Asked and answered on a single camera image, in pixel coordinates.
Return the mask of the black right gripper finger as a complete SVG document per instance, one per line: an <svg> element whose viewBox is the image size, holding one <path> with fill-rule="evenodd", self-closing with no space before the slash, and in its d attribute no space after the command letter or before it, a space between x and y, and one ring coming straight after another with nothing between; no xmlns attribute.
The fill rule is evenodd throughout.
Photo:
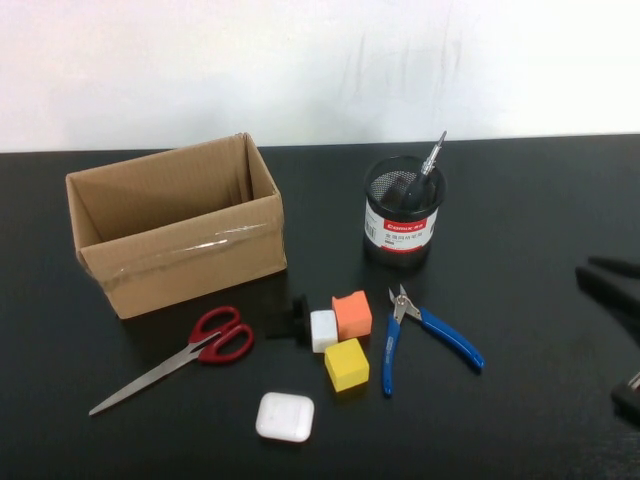
<svg viewBox="0 0 640 480"><path fill-rule="evenodd" d="M640 265L636 261L620 258L590 256L588 263L628 278L638 278Z"/></svg>
<svg viewBox="0 0 640 480"><path fill-rule="evenodd" d="M639 344L639 277L628 278L597 266L575 268L580 290L605 308Z"/></svg>

